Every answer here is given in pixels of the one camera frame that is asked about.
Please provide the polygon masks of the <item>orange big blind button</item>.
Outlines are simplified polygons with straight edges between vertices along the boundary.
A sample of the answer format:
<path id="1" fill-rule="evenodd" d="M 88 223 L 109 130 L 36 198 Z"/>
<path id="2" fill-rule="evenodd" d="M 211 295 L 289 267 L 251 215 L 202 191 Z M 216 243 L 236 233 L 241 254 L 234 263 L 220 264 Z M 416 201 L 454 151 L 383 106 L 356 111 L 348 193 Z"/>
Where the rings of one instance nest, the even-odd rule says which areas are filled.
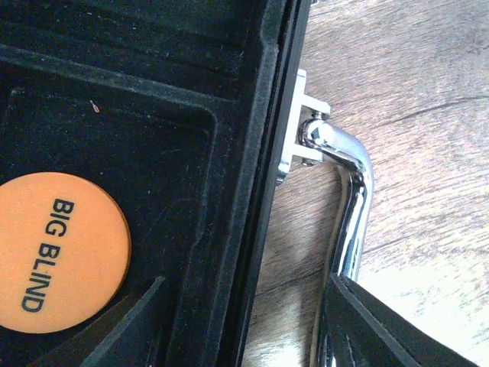
<path id="1" fill-rule="evenodd" d="M 56 172 L 1 185 L 1 325 L 53 333 L 96 315 L 128 271 L 131 235 L 99 186 Z"/>

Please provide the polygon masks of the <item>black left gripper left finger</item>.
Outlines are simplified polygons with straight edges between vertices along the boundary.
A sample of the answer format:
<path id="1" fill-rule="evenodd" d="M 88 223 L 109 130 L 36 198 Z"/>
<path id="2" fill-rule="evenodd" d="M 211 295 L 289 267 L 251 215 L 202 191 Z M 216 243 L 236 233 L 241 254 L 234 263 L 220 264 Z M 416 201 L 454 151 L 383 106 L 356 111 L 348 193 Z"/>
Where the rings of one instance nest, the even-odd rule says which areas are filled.
<path id="1" fill-rule="evenodd" d="M 147 282 L 65 343 L 36 360 L 37 366 L 153 366 L 161 340 L 165 278 Z"/>

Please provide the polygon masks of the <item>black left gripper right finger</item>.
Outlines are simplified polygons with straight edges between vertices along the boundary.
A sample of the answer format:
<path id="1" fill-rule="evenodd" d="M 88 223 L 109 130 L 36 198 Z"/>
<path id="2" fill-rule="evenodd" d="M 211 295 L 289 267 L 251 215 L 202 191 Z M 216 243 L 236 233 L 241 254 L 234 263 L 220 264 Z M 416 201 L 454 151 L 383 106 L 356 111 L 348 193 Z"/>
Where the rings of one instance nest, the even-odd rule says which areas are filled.
<path id="1" fill-rule="evenodd" d="M 322 298 L 324 366 L 474 366 L 353 280 L 329 275 Z"/>

